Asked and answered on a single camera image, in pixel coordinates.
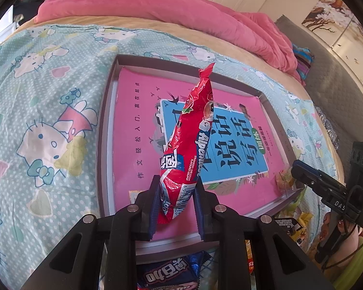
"beige blanket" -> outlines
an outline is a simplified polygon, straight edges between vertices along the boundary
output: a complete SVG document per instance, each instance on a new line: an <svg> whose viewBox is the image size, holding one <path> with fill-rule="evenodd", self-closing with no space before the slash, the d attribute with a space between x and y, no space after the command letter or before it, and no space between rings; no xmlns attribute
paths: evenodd
<svg viewBox="0 0 363 290"><path fill-rule="evenodd" d="M142 18L126 18L126 17L117 17L117 16L72 16L60 18L57 20L51 20L44 23L39 23L35 25L34 20L30 20L27 23L24 23L19 29L16 30L15 33L27 29L34 26L43 26L48 24L73 24L73 25L100 25L100 26L114 26L114 27L125 27L128 29L152 29L160 32L165 32L176 36L178 38L188 40L197 45L206 46L213 51L220 53L221 55L231 57L240 62L243 62L247 65L254 67L255 69L269 75L275 81L281 83L288 91L295 94L297 97L301 99L310 99L308 93L305 88L293 77L289 76L286 73L281 72L274 67L268 65L265 61L258 58L254 54L247 52L231 43L218 39L216 37L210 36L208 34L187 29L183 26L177 24L164 23L154 20L146 20ZM324 128L321 120L318 116L316 116L318 121L318 125L320 126L324 138L327 143L327 147L332 154L333 159L336 164L336 173L338 176L339 182L344 182L344 173L343 166L341 164L340 158L334 149L331 140L327 135L327 131Z"/></svg>

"red bag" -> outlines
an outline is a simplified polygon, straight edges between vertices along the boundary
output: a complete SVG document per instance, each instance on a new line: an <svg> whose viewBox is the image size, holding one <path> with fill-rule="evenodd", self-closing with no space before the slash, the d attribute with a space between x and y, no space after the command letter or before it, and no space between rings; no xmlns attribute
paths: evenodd
<svg viewBox="0 0 363 290"><path fill-rule="evenodd" d="M209 75L214 63L199 70L199 83L192 88L179 121L161 159L161 206L159 224L166 224L186 207L203 166L214 101Z"/></svg>

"silver rivet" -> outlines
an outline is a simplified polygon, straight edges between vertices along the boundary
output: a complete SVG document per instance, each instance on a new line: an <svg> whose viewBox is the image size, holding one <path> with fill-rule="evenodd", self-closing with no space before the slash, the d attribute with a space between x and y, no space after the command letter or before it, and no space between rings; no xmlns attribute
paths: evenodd
<svg viewBox="0 0 363 290"><path fill-rule="evenodd" d="M86 215L84 216L84 218L82 219L84 223L89 224L90 222L92 222L94 220L94 216L93 215Z"/></svg>
<svg viewBox="0 0 363 290"><path fill-rule="evenodd" d="M218 212L218 213L223 213L225 212L227 209L227 207L225 205L222 205L222 204L218 204L215 206L215 210Z"/></svg>
<svg viewBox="0 0 363 290"><path fill-rule="evenodd" d="M270 222L272 222L272 217L270 217L269 215L262 215L261 216L261 221L264 224L269 224Z"/></svg>
<svg viewBox="0 0 363 290"><path fill-rule="evenodd" d="M135 213L138 211L138 206L136 204L130 204L128 207L128 212Z"/></svg>

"blue wrapper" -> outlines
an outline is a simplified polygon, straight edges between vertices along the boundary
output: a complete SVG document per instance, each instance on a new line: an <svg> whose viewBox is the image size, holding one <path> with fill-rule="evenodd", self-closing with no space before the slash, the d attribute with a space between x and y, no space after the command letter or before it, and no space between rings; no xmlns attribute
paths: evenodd
<svg viewBox="0 0 363 290"><path fill-rule="evenodd" d="M138 289L198 289L200 268L210 258L210 254L201 251L174 260L137 265Z"/></svg>

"gray headboard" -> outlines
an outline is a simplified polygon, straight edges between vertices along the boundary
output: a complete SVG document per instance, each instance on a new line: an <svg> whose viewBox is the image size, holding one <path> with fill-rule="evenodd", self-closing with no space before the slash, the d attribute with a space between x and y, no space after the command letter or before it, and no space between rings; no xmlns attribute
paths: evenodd
<svg viewBox="0 0 363 290"><path fill-rule="evenodd" d="M315 56L305 89L339 136L337 152L347 178L352 143L363 141L363 94L346 69L311 34L284 15L276 25L292 43L309 48Z"/></svg>

